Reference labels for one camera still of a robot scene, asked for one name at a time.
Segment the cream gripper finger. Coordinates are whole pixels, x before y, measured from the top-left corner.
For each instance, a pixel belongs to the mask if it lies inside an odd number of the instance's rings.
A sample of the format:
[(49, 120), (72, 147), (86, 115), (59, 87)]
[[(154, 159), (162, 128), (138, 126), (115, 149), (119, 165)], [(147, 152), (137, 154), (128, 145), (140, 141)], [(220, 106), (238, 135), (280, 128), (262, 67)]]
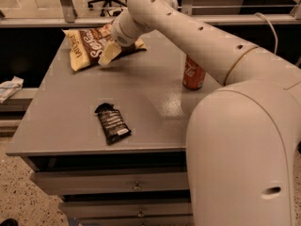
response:
[(109, 41), (101, 53), (98, 63), (102, 67), (107, 67), (109, 63), (121, 53), (121, 47), (115, 41)]

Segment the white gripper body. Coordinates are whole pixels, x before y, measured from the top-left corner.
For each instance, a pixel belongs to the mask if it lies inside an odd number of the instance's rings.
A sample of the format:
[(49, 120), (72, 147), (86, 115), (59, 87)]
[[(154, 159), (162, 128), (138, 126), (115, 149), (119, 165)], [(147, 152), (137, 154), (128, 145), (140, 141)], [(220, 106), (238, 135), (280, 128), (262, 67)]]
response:
[(122, 47), (134, 44), (143, 34), (149, 33), (152, 28), (136, 22), (128, 10), (122, 11), (114, 20), (111, 27), (111, 35)]

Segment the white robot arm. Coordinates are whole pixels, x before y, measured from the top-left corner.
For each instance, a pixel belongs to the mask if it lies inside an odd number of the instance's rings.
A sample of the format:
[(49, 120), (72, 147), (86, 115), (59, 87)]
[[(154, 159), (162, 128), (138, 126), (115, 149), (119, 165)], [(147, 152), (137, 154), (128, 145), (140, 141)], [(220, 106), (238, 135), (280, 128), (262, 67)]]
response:
[(158, 30), (221, 84), (195, 107), (186, 161), (195, 226), (294, 226), (301, 72), (256, 44), (180, 13), (176, 0), (127, 0), (105, 52)]

